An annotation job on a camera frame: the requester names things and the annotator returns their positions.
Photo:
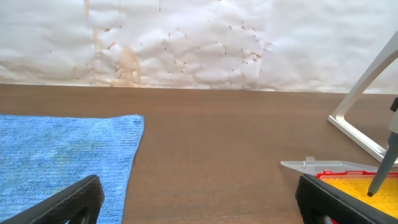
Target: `crumpled white sheet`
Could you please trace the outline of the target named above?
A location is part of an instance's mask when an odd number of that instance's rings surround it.
[[[347,92],[391,0],[3,0],[0,82]],[[398,63],[371,85],[398,93]]]

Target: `blue cloth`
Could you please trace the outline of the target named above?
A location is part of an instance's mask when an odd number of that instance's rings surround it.
[[[95,174],[105,201],[98,223],[121,223],[144,117],[0,115],[0,222]]]

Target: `blue towel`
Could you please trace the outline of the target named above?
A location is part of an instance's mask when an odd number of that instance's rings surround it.
[[[0,115],[0,222],[95,174],[105,201],[98,223],[121,223],[144,117]]]

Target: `white wall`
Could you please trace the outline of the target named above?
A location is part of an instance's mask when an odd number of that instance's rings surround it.
[[[3,0],[0,82],[347,92],[397,21],[395,0]]]

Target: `yellow pipette tip rack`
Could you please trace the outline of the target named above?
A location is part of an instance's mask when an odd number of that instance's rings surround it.
[[[398,218],[398,174],[390,173],[373,197],[367,196],[375,173],[354,171],[336,175],[317,176],[342,192],[394,217]]]

